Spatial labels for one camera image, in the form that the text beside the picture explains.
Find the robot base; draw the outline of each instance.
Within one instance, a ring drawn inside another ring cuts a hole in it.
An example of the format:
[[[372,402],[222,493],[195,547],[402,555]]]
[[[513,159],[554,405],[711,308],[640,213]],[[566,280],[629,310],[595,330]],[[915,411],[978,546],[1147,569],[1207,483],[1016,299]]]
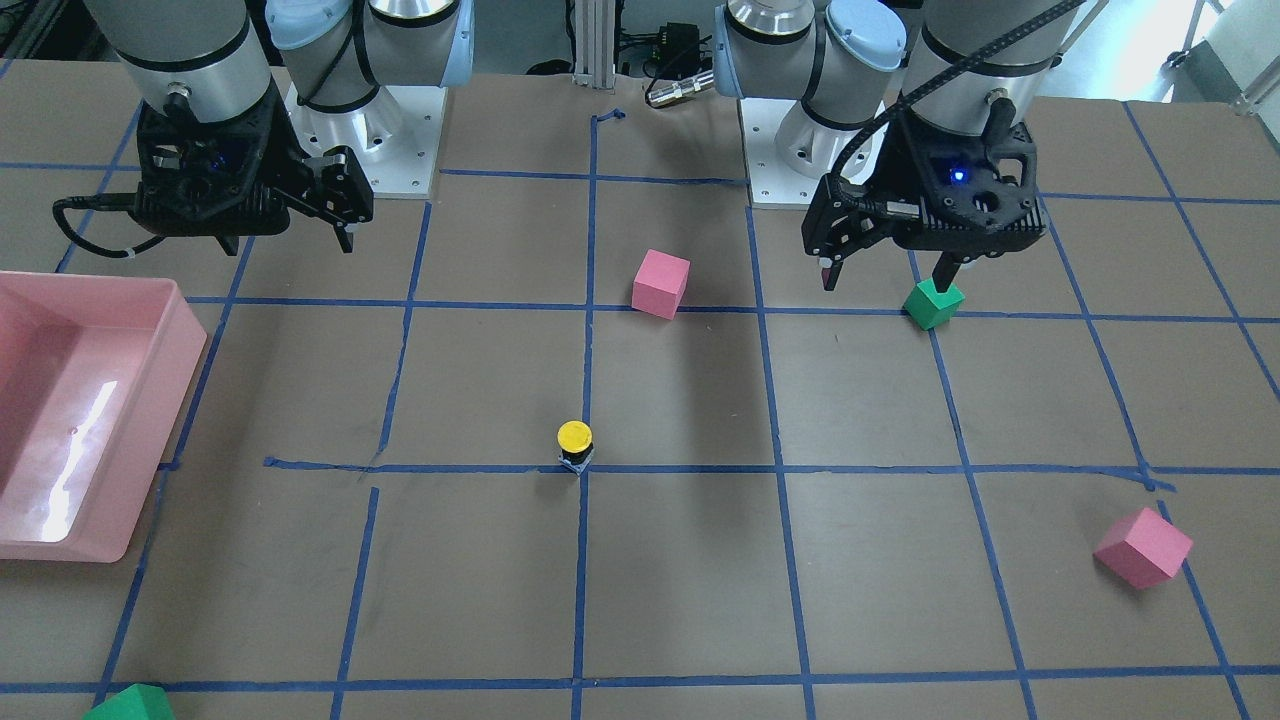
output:
[[[360,110],[326,115],[300,108],[298,90],[291,85],[284,105],[298,142],[311,155],[335,145],[356,149],[374,197],[430,200],[447,95],[443,87],[387,86]]]
[[[795,106],[795,100],[746,97],[741,101],[742,146],[746,169],[751,178],[751,206],[764,209],[805,210],[813,200],[818,178],[791,169],[777,149],[774,138],[783,118]],[[861,184],[876,169],[876,156],[884,142],[884,129],[872,136],[863,146],[861,160],[855,155],[845,165],[845,177]]]

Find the pink plastic bin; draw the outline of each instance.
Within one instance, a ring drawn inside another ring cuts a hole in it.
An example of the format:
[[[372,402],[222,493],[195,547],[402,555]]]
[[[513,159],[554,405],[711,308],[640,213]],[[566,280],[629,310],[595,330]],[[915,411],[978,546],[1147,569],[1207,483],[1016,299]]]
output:
[[[0,272],[0,557],[124,555],[205,337],[173,281]]]

